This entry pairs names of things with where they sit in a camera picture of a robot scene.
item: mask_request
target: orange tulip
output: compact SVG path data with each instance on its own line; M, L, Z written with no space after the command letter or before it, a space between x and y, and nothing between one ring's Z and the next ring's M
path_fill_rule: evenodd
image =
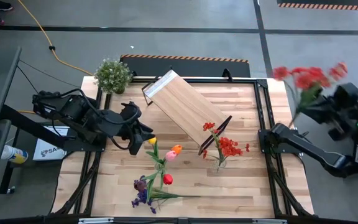
M171 148L171 151L175 151L177 155L181 153L181 145L176 145Z

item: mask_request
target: hazard tape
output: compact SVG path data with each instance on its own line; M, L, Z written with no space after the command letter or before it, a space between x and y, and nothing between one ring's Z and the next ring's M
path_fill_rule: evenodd
M162 59L204 60L204 61L217 61L217 62L244 62L244 63L248 63L248 60L245 60L245 59L210 58L210 57L187 57L187 56L163 56L163 55L126 54L126 55L121 55L121 58L162 58Z
M337 5L337 4L279 3L278 6L293 7L293 8L300 8L300 9L358 10L358 6Z

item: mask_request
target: desk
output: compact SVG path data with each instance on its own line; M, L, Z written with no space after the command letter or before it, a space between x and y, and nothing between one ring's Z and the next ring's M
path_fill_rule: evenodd
M97 86L93 82L92 77L84 77L82 89L88 96L95 98ZM272 79L268 79L267 83L275 121L288 124L291 113L284 84ZM174 179L173 184L164 186L164 190L183 195L202 195L202 197L170 199L161 206L161 211L157 210L156 215L153 215L146 205L132 208L131 200L134 200L137 193L133 188L134 179L154 172L154 163L145 153L152 150L152 147L145 143L138 155L131 156L128 151L119 150L108 142L99 166L92 216L273 217L266 163L264 155L260 152L257 137L260 126L253 86L233 83L192 83L191 85L224 114L233 116L223 136L239 141L239 146L242 147L249 143L250 152L244 153L243 156L228 158L226 168L221 169L217 174L214 173L213 161L202 159L197 155L197 143L157 105L152 104L147 107L141 90L144 83L131 83L124 94L112 96L110 109L120 111L121 102L134 101L142 111L140 121L154 129L161 155L173 145L181 144L182 153L167 165L167 172ZM263 94L261 98L265 109ZM63 161L52 211L58 210L77 187L83 157L84 152L74 152ZM302 206L313 213L301 162L291 154L283 154L282 157L289 189ZM278 194L280 208L284 210L281 190L278 190ZM82 205L85 205L85 201L86 197L83 198Z

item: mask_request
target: concrete floor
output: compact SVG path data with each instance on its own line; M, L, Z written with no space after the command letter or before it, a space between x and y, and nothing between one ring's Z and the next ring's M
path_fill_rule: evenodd
M15 10L1 14L7 25L34 26L17 1ZM163 27L258 29L253 0L23 0L44 26ZM259 0L265 29L358 30L358 11L279 8L275 0ZM61 59L95 71L104 58L121 54L192 55L245 58L252 77L266 77L266 64L258 33L212 32L48 32ZM358 87L358 35L266 35L272 67L317 66L327 69L346 62L349 76L342 82ZM23 48L21 60L73 85L81 85L83 73L58 63L39 31L0 30L0 47ZM19 63L39 90L67 91L73 87L46 77ZM34 90L17 72L7 104L31 110ZM300 131L329 151L349 149L349 141L333 142L328 128L306 116L296 121ZM358 221L358 179L330 176L316 161L304 157L306 176L315 213L321 217ZM0 165L0 180L4 164ZM0 218L46 215L54 197L60 164L15 170L13 195L0 195Z

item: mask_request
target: red flowers in vase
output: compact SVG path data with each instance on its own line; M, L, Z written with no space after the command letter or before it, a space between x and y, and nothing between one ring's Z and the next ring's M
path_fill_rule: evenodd
M287 67L278 67L273 70L273 77L276 80L283 80L292 77L297 88L302 89L301 98L296 107L295 116L289 126L292 125L295 118L299 115L303 108L309 106L322 92L323 88L329 88L336 81L347 75L347 67L345 63L338 63L333 68L329 69L328 75L318 67L296 67L293 70Z
M205 123L203 126L204 131L210 131L211 135L213 136L216 144L216 148L219 152L219 157L209 155L215 159L217 159L218 162L218 168L221 166L223 162L229 157L229 156L242 156L243 151L239 148L236 148L238 146L238 142L233 141L232 139L228 139L225 137L221 137L219 139L218 137L218 129L214 129L215 124L214 123ZM249 152L249 144L247 144L246 151ZM205 149L203 151L203 158L205 159L207 156L207 150Z

